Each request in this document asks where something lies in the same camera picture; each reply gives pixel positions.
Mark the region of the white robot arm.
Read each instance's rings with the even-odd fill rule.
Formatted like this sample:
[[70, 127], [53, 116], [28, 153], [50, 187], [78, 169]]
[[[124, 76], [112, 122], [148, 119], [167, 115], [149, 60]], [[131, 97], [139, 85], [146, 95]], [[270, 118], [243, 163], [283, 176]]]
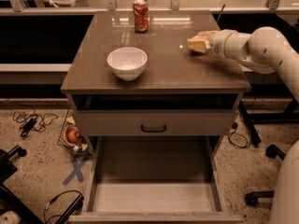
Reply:
[[[230, 58], [260, 73], [277, 73], [299, 102], [299, 54], [273, 27], [251, 34], [236, 30], [203, 31], [187, 40], [190, 50]], [[269, 224], [299, 224], [299, 141], [287, 152], [274, 191]]]

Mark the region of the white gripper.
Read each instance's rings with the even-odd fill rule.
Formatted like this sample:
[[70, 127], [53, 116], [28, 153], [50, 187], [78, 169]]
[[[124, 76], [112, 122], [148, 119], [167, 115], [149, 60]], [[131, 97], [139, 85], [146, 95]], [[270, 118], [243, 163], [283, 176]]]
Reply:
[[216, 56], [238, 59], [248, 41], [249, 34], [225, 29], [199, 32], [187, 40], [187, 45], [194, 52], [207, 53], [211, 50]]

